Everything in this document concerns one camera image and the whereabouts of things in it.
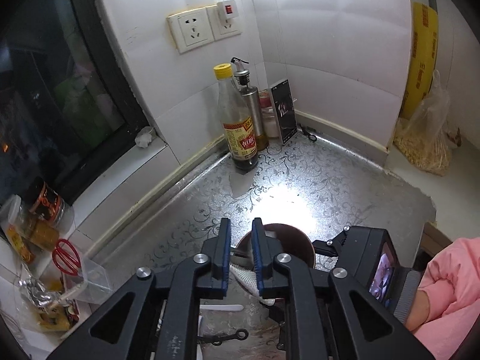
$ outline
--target phone screen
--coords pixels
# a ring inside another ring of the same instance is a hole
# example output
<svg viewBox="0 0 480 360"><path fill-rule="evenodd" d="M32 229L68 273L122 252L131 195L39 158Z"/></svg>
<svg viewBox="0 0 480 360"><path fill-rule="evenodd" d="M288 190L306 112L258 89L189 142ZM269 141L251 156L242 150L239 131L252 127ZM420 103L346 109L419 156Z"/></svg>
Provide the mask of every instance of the phone screen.
<svg viewBox="0 0 480 360"><path fill-rule="evenodd" d="M370 285L370 293L379 301L382 302L388 289L388 285L392 279L393 274L393 257L387 244L383 245L380 261L378 262L377 271L373 277Z"/></svg>
<svg viewBox="0 0 480 360"><path fill-rule="evenodd" d="M277 114L278 124L280 126L280 138L285 144L297 133L297 120L293 109L292 94L290 93L289 81L285 81L273 86L272 105Z"/></svg>

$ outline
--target bottle label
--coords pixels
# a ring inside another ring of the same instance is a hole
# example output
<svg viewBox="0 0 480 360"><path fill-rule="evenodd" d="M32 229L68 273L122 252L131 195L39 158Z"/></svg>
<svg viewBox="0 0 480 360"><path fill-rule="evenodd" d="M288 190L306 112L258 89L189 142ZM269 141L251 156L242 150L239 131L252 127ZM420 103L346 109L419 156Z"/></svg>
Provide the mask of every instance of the bottle label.
<svg viewBox="0 0 480 360"><path fill-rule="evenodd" d="M242 123L223 124L226 141L229 144L232 157L236 160L248 160L257 152L254 124L249 116Z"/></svg>
<svg viewBox="0 0 480 360"><path fill-rule="evenodd" d="M37 198L37 201L30 209L32 214L38 215L42 220L49 224L55 222L60 211L61 197L58 196L47 183L43 183L42 191Z"/></svg>

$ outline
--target camera screen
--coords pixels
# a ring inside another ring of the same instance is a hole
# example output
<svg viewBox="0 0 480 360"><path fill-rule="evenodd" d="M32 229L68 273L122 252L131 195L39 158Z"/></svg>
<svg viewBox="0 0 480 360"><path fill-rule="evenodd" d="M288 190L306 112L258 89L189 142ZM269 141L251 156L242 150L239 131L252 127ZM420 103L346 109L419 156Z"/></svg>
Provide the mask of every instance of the camera screen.
<svg viewBox="0 0 480 360"><path fill-rule="evenodd" d="M370 293L379 301L382 302L387 292L388 285L392 279L392 253L388 249L387 244L383 245L380 261L378 262L377 271L373 277L370 285Z"/></svg>

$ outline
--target spice jar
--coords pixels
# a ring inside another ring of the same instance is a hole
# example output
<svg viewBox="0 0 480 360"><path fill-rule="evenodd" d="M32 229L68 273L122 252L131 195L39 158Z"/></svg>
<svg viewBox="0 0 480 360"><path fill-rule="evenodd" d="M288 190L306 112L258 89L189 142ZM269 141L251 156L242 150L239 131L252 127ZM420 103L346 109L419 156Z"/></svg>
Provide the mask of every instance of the spice jar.
<svg viewBox="0 0 480 360"><path fill-rule="evenodd" d="M25 239L45 251L53 251L59 239L59 232L46 222L31 214L25 202L21 202L16 221L16 231Z"/></svg>
<svg viewBox="0 0 480 360"><path fill-rule="evenodd" d="M260 91L260 107L262 108L262 120L265 132L268 138L277 138L279 136L277 121L270 100L270 94L267 90Z"/></svg>
<svg viewBox="0 0 480 360"><path fill-rule="evenodd" d="M35 178L25 192L23 200L30 213L61 233L66 233L74 222L74 209L41 177Z"/></svg>

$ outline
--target window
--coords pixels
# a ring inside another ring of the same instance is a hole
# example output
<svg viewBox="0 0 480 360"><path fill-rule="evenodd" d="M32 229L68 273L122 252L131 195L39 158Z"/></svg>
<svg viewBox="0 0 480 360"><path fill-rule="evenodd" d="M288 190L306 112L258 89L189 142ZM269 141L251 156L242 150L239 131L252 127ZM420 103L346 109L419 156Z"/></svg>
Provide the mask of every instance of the window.
<svg viewBox="0 0 480 360"><path fill-rule="evenodd" d="M70 204L148 123L94 0L25 0L0 38L0 204L41 176Z"/></svg>

